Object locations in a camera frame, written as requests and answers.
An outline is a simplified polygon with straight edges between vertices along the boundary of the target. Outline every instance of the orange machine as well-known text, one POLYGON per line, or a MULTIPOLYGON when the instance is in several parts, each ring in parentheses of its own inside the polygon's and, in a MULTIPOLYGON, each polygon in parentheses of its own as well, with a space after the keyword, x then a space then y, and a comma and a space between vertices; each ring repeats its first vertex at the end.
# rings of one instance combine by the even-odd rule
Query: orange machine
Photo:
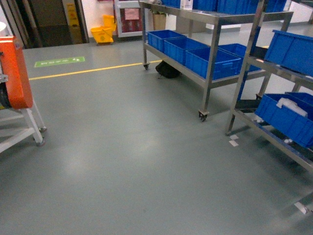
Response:
POLYGON ((2 73, 8 76, 5 85, 10 106, 14 109, 31 108, 33 97, 22 46, 15 36, 0 37, 0 52, 2 73))

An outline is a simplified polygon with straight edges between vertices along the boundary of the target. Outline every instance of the white box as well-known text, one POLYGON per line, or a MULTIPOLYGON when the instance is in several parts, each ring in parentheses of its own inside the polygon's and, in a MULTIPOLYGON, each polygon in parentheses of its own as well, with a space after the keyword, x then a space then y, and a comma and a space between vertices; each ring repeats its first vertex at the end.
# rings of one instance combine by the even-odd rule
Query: white box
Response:
POLYGON ((192 10, 194 0, 180 0, 180 8, 184 10, 192 10))

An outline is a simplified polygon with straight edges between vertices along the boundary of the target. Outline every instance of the gray epoxy floor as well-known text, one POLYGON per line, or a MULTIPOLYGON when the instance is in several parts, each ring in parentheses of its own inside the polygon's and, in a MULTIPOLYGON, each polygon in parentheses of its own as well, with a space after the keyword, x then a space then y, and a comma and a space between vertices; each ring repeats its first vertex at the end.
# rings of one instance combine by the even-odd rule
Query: gray epoxy floor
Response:
MULTIPOLYGON (((309 35, 312 27, 290 31, 309 35)), ((223 33, 221 44, 244 44, 248 34, 223 33)), ((26 50, 25 57, 32 78, 138 63, 142 49, 140 41, 89 44, 26 50), (71 56, 86 62, 33 68, 71 56)), ((158 79, 156 64, 31 81, 47 143, 38 148, 28 138, 1 153, 1 235, 313 233, 312 215, 293 206, 313 191, 312 174, 252 130, 237 134, 237 147, 224 135, 235 85, 212 91, 211 115, 200 123, 201 89, 183 76, 158 79)), ((245 96, 261 82, 247 82, 245 96)), ((271 84, 290 86, 277 77, 271 84)), ((234 129, 242 127, 237 121, 234 129)))

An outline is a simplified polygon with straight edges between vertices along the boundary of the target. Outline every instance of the green floor sign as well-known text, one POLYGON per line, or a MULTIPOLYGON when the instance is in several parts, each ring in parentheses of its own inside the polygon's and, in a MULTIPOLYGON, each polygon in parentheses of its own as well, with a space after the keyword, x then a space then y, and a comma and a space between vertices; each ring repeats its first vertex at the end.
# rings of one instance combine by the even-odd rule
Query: green floor sign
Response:
POLYGON ((85 61, 84 56, 71 57, 71 58, 65 58, 65 59, 44 60, 44 61, 37 61, 34 67, 40 68, 40 67, 46 67, 46 66, 52 66, 52 65, 64 65, 64 64, 78 63, 78 62, 84 62, 84 61, 85 61))

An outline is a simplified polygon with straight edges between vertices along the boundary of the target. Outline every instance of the yellow mop bucket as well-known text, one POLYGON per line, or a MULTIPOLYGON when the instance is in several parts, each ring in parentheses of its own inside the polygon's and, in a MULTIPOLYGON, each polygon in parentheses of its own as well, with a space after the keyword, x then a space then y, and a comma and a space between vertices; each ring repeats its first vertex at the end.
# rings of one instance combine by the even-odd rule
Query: yellow mop bucket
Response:
POLYGON ((111 27, 92 28, 91 33, 97 43, 112 43, 113 42, 111 27))
POLYGON ((103 24, 105 27, 111 27, 112 31, 116 30, 116 22, 114 16, 103 15, 103 24))

